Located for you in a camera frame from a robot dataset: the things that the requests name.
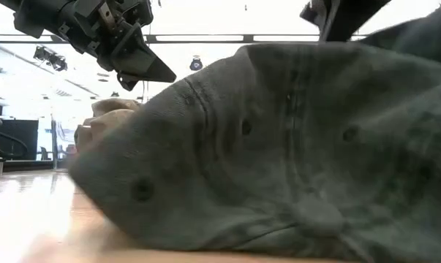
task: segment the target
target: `cable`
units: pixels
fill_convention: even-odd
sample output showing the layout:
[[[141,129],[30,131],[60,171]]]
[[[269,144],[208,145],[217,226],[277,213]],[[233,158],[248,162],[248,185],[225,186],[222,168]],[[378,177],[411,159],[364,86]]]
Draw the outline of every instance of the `cable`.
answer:
[[[144,104],[144,99],[146,97],[146,82],[142,82],[142,101],[140,103]]]
[[[29,148],[27,147],[27,145],[19,139],[9,136],[7,134],[3,134],[2,132],[0,132],[0,136],[18,143],[23,149],[22,154],[5,153],[3,150],[0,149],[0,157],[4,159],[17,159],[24,157],[29,152]]]
[[[152,35],[152,23],[150,23],[150,25],[148,25],[148,35],[149,36]],[[144,81],[144,82],[147,82],[147,89],[146,89],[146,86],[144,85],[144,93],[142,95],[143,98],[145,98],[146,91],[147,91],[147,94],[148,94],[148,84],[149,84],[148,81]]]

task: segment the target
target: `gray cloth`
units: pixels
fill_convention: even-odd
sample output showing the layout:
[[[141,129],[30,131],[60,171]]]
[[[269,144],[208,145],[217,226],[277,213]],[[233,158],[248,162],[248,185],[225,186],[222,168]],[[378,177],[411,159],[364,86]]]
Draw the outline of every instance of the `gray cloth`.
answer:
[[[441,7],[426,18],[385,28],[359,42],[441,62]]]
[[[356,43],[246,46],[69,172],[149,248],[441,262],[441,64]]]

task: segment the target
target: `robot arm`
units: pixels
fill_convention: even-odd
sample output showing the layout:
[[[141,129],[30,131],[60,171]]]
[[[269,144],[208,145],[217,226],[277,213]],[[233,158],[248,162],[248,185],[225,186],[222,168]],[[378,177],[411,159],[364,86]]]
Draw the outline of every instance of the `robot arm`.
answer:
[[[391,0],[311,0],[300,16],[320,29],[320,41],[345,42]]]
[[[46,29],[79,53],[115,70],[131,91],[139,80],[173,82],[175,74],[145,44],[140,28],[154,16],[149,0],[0,0],[15,11],[15,28],[40,38]]]

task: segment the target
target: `ceiling light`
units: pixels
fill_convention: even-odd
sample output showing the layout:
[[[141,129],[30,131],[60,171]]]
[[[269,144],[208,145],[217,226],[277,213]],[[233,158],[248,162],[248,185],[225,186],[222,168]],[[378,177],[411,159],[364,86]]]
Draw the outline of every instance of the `ceiling light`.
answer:
[[[352,40],[352,41],[357,41],[357,40],[360,40],[360,39],[364,39],[366,36],[352,36],[350,39]]]
[[[37,59],[38,61],[46,61],[46,64],[48,66],[52,66],[57,72],[67,70],[66,58],[58,55],[56,52],[53,52],[46,47],[37,46],[33,58]]]
[[[257,42],[316,42],[320,36],[293,36],[293,35],[265,35],[254,36]]]
[[[37,42],[52,42],[53,40],[51,39],[51,36],[41,36],[39,39],[36,39],[34,37],[30,37],[27,35],[4,35],[4,36],[0,36],[0,43],[7,43],[7,42],[33,42],[33,43],[37,43]]]
[[[211,36],[196,36],[196,35],[182,35],[182,36],[156,36],[157,41],[160,42],[218,42],[218,41],[243,41],[243,36],[238,35],[211,35]]]

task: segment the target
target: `desk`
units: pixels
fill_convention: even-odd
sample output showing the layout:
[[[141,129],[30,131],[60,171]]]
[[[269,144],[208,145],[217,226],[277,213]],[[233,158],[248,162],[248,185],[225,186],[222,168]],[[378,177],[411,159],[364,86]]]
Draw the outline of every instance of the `desk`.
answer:
[[[0,177],[0,263],[309,263],[237,254],[140,250],[64,172]]]

